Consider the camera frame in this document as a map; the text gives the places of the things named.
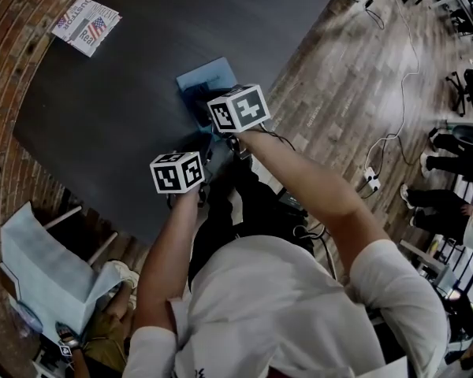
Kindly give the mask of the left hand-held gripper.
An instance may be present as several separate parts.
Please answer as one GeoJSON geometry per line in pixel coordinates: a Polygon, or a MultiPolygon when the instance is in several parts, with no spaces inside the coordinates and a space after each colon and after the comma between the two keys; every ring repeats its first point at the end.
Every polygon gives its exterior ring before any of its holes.
{"type": "Polygon", "coordinates": [[[177,196],[198,190],[198,207],[203,208],[208,185],[233,155],[227,142],[190,142],[172,153],[158,155],[150,163],[156,191],[166,196],[166,204],[172,208],[177,196]]]}

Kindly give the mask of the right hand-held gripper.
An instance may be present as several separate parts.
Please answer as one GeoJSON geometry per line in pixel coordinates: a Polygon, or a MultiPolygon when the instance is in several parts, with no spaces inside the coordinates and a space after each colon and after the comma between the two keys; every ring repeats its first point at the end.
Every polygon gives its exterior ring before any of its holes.
{"type": "Polygon", "coordinates": [[[203,131],[239,133],[270,118],[258,84],[211,89],[200,83],[183,91],[183,101],[203,131]]]}

